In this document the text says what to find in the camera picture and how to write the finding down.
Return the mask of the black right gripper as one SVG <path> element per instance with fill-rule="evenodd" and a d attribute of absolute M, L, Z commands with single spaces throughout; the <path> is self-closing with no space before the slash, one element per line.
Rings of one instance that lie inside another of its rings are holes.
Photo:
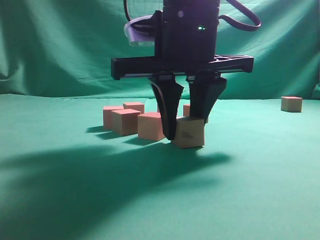
<path fill-rule="evenodd" d="M 154 22 L 154 55 L 143 57 L 113 58 L 111 76 L 144 77 L 153 74 L 190 74 L 201 65 L 216 62 L 216 40 L 220 20 L 242 31 L 253 32 L 254 24 L 220 15 L 218 0 L 165 0 L 163 9 L 152 14 Z M 177 113 L 184 87 L 174 76 L 149 78 L 161 116 L 162 130 L 168 140 L 176 135 Z M 189 83 L 191 117 L 207 120 L 227 80 L 219 74 L 198 74 Z"/>

